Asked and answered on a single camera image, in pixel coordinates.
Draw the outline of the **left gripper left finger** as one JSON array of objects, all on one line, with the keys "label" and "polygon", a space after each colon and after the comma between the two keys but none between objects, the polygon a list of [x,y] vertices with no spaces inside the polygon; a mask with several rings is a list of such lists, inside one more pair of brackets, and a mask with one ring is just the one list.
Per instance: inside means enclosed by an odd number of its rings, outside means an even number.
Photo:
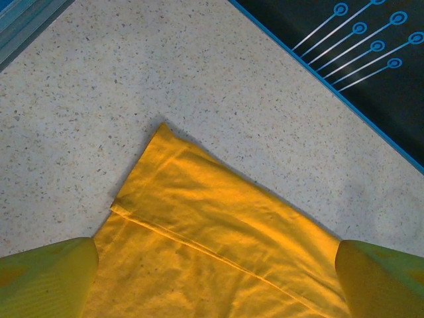
[{"label": "left gripper left finger", "polygon": [[98,254],[90,237],[1,258],[2,317],[81,317]]}]

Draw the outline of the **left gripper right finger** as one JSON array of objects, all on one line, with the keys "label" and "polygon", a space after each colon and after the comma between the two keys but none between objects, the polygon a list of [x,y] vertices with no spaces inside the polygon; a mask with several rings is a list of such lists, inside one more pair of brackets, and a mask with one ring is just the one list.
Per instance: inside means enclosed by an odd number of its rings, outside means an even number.
[{"label": "left gripper right finger", "polygon": [[341,241],[335,270],[352,317],[422,317],[423,258]]}]

